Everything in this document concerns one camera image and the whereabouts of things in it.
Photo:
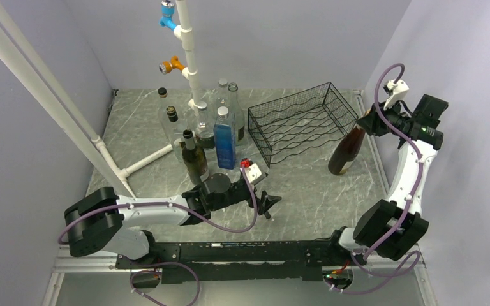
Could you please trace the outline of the orange pipe nozzle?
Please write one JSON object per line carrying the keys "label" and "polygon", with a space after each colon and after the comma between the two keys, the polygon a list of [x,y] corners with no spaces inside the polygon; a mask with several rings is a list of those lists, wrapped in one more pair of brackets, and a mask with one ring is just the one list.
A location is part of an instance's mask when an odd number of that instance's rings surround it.
{"label": "orange pipe nozzle", "polygon": [[183,71],[185,66],[180,62],[179,58],[175,55],[169,61],[164,61],[159,64],[159,71],[166,75],[173,70]]}

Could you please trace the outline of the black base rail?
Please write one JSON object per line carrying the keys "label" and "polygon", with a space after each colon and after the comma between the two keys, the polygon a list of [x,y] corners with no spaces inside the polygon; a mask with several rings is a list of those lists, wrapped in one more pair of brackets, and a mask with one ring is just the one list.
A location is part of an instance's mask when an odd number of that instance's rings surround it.
{"label": "black base rail", "polygon": [[163,284],[185,281],[301,279],[321,281],[323,273],[351,266],[350,251],[329,239],[268,242],[156,242],[141,259],[119,255],[121,270],[161,266]]}

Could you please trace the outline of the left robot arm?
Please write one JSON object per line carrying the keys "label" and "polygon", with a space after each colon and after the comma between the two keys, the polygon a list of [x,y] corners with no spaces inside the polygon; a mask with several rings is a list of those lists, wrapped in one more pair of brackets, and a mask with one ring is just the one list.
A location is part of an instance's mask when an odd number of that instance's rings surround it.
{"label": "left robot arm", "polygon": [[211,221],[213,211],[243,201],[256,216],[269,218],[269,209],[282,198],[266,191],[257,196],[255,182],[262,179],[263,175],[243,173],[232,182],[225,174],[215,173],[193,189],[169,198],[130,198],[116,194],[113,187],[101,187],[65,210],[66,227],[58,242],[68,245],[73,257],[107,251],[148,268],[157,261],[158,250],[152,234],[136,231],[136,226],[206,222],[216,227]]}

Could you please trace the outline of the red wine bottle gold cap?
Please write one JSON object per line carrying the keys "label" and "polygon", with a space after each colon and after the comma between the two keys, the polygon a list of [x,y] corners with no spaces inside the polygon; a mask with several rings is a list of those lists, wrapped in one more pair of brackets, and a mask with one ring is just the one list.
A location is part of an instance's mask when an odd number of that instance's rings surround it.
{"label": "red wine bottle gold cap", "polygon": [[333,175],[344,175],[359,154],[365,138],[365,130],[358,124],[339,142],[328,163]]}

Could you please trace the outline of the green wine bottle silver cap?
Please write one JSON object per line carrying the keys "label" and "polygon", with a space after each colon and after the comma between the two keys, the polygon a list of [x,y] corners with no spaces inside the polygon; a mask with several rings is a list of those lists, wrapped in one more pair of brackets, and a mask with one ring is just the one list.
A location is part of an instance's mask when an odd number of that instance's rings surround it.
{"label": "green wine bottle silver cap", "polygon": [[186,165],[188,175],[194,185],[199,185],[209,177],[209,167],[203,148],[195,142],[195,137],[190,129],[182,133],[184,147],[182,148],[182,160]]}

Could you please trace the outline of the blue pipe nozzle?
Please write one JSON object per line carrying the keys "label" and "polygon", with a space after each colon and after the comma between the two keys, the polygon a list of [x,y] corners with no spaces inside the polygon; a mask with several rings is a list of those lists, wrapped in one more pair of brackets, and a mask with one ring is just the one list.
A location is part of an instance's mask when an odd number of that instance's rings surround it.
{"label": "blue pipe nozzle", "polygon": [[173,16],[175,13],[175,4],[170,0],[161,1],[161,18],[159,19],[159,25],[161,27],[166,27],[173,31],[176,24],[173,21]]}

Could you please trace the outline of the clear frosted wine bottle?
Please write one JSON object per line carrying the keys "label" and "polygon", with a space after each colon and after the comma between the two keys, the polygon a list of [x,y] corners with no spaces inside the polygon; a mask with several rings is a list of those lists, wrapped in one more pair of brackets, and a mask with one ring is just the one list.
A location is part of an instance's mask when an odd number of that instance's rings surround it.
{"label": "clear frosted wine bottle", "polygon": [[236,142],[238,145],[245,136],[245,113],[238,101],[238,85],[235,82],[228,84],[228,102],[235,117]]}

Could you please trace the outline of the clear bottle white label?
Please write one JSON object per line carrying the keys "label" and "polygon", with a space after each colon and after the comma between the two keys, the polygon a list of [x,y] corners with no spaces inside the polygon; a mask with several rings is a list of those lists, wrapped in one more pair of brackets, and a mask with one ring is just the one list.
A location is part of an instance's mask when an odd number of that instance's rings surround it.
{"label": "clear bottle white label", "polygon": [[174,135],[174,129],[179,123],[179,117],[175,107],[171,105],[170,101],[167,99],[168,92],[165,87],[160,87],[158,89],[158,96],[158,118],[165,136],[168,139],[171,139]]}

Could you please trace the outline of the white pvc pipe frame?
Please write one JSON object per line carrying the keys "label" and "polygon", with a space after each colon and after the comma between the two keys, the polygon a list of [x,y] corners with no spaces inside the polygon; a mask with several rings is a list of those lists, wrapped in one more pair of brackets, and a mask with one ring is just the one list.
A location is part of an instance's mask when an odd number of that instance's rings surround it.
{"label": "white pvc pipe frame", "polygon": [[[193,27],[189,19],[187,2],[172,2],[175,4],[173,21],[176,24],[172,32],[181,41],[186,57],[186,65],[181,75],[189,82],[192,97],[188,105],[195,110],[196,104],[200,102],[200,77],[194,54]],[[135,164],[120,169],[102,137],[82,115],[64,87],[1,3],[0,60],[118,192],[134,196],[128,184],[128,177],[170,152],[171,146],[167,145]]]}

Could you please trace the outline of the blue label clear bottle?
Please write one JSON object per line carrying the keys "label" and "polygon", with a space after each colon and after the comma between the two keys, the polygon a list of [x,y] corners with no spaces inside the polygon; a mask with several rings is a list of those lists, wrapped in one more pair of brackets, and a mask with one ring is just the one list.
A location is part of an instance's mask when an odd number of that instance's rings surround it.
{"label": "blue label clear bottle", "polygon": [[226,106],[217,109],[214,140],[218,167],[233,170],[236,164],[235,119]]}

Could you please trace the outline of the clear bottle dark label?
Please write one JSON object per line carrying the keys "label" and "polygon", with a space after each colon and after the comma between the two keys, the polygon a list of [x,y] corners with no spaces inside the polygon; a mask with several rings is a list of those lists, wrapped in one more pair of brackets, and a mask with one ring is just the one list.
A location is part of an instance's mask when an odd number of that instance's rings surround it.
{"label": "clear bottle dark label", "polygon": [[195,126],[195,138],[200,147],[206,150],[215,148],[214,125],[215,119],[206,102],[196,104],[198,111],[197,124]]}

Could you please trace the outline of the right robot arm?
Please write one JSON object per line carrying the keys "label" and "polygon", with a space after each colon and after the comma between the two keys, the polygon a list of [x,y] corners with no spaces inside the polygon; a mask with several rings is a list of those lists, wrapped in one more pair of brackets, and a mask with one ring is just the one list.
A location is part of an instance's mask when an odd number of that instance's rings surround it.
{"label": "right robot arm", "polygon": [[410,114],[398,101],[385,108],[372,105],[357,122],[369,135],[383,136],[392,127],[399,130],[397,171],[387,197],[380,199],[353,228],[342,227],[326,247],[327,259],[340,265],[352,251],[374,250],[379,256],[400,259],[426,233],[429,222],[422,217],[422,192],[426,176],[443,143],[437,129],[448,102],[425,94]]}

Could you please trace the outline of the round clear glass bottle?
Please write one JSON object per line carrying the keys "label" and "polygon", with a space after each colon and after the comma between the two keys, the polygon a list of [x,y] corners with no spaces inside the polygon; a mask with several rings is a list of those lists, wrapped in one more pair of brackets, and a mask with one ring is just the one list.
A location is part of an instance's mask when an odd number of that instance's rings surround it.
{"label": "round clear glass bottle", "polygon": [[218,88],[214,93],[214,102],[212,105],[212,110],[215,115],[218,114],[218,108],[222,106],[227,106],[228,99],[228,80],[226,78],[220,78],[218,80]]}

